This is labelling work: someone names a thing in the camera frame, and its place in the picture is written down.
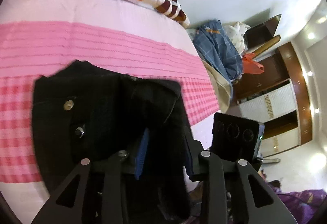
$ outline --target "mattress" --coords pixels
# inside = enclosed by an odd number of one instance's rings
[[[219,105],[185,29],[123,0],[4,0],[0,6],[0,191],[23,224],[48,198],[31,137],[33,83],[73,60],[178,81],[193,137],[212,141]]]

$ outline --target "black garment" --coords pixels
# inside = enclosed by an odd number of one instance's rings
[[[64,109],[68,100],[71,110]],[[75,134],[78,127],[82,138]],[[146,127],[150,140],[141,179],[155,179],[169,212],[185,219],[190,208],[183,133],[190,126],[177,82],[139,79],[81,61],[35,82],[33,141],[50,194],[83,158],[107,159]]]

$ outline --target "bright light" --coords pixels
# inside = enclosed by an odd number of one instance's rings
[[[317,20],[318,24],[324,23],[326,21],[326,17],[321,17],[320,19]]]
[[[326,166],[327,158],[322,153],[315,154],[309,161],[309,169],[312,172],[318,172]]]
[[[315,34],[313,32],[308,34],[308,39],[312,40],[315,38]]]

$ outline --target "beige cloth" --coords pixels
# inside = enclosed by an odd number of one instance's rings
[[[210,77],[217,100],[219,102],[220,110],[222,113],[226,113],[231,102],[232,88],[229,85],[229,82],[224,79],[224,77],[211,65],[203,60],[202,63]]]

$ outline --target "red plastic bag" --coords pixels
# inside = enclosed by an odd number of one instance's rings
[[[247,53],[243,56],[243,73],[245,74],[262,74],[264,66],[256,61],[253,61],[254,53]]]

